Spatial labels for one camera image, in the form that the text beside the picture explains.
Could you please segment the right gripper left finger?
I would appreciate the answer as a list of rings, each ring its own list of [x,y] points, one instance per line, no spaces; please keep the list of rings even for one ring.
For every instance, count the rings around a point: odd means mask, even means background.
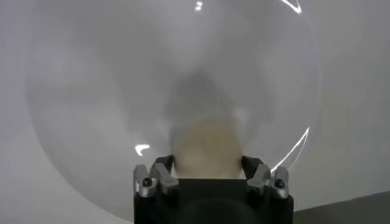
[[[173,164],[174,156],[168,155],[157,158],[150,169],[144,164],[136,165],[133,170],[134,196],[151,198],[177,190],[179,180],[171,175]]]

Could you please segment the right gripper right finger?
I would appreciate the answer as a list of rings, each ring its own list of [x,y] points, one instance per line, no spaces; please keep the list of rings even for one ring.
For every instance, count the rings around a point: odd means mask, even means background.
[[[289,172],[286,167],[278,166],[271,171],[260,159],[249,156],[241,158],[241,167],[250,190],[257,191],[258,195],[264,195],[268,187],[274,198],[289,197]]]

